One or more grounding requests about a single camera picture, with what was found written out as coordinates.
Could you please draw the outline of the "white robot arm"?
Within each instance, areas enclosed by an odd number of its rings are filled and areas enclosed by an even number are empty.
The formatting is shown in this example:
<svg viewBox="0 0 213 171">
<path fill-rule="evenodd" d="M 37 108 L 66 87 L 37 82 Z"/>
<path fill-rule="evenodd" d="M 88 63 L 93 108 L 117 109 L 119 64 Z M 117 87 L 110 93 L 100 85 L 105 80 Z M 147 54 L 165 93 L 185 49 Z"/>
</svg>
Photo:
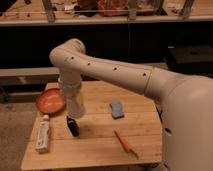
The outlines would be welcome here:
<svg viewBox="0 0 213 171">
<path fill-rule="evenodd" d="M 212 78 L 91 57 L 75 38 L 55 47 L 50 61 L 71 118 L 85 114 L 78 101 L 83 75 L 142 94 L 162 109 L 162 171 L 213 171 Z"/>
</svg>

